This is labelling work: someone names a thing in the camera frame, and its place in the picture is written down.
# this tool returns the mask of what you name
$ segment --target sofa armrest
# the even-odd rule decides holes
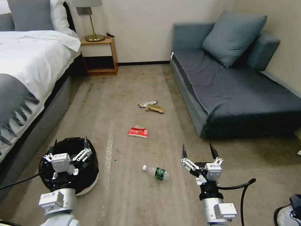
[[[276,37],[261,33],[253,43],[247,65],[257,71],[264,71],[279,43]]]
[[[214,23],[176,23],[173,25],[172,50],[198,49]]]

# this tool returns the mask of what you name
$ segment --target brass lamp base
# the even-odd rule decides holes
[[[103,41],[105,39],[105,37],[103,35],[89,35],[86,36],[86,41],[88,42],[98,42],[98,41]]]

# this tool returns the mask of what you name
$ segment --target table lamp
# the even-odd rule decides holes
[[[88,8],[93,34],[89,35],[89,36],[86,36],[85,37],[86,41],[88,41],[88,42],[98,42],[98,41],[104,40],[105,37],[103,35],[95,34],[95,30],[94,30],[94,26],[93,26],[93,22],[92,22],[92,17],[91,17],[91,9],[89,8],[89,7],[101,6],[102,5],[101,0],[72,0],[72,5],[74,5],[75,7]]]

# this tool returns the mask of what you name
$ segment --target wall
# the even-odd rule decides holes
[[[266,71],[276,81],[301,94],[301,1],[300,0],[236,0],[234,11],[267,15],[263,28],[280,39],[280,45]],[[295,133],[301,138],[301,130]]]
[[[119,62],[167,61],[174,22],[215,21],[235,0],[103,0],[92,8],[96,33],[116,36]],[[70,6],[80,37],[91,34],[89,16]]]

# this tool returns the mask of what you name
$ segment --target black trash bin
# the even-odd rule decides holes
[[[80,196],[89,192],[96,185],[99,173],[97,155],[90,140],[87,139],[86,141],[87,148],[90,148],[92,153],[84,162],[72,161],[72,159],[84,149],[85,139],[80,137],[66,138],[56,143],[45,154],[48,155],[52,153],[52,155],[55,155],[68,153],[71,164],[79,170],[77,175],[69,175],[65,172],[60,173],[55,179],[53,178],[55,171],[52,164],[45,158],[41,159],[39,172],[42,172],[42,174],[40,177],[44,185],[51,192],[62,188],[73,188],[75,189],[75,195]]]

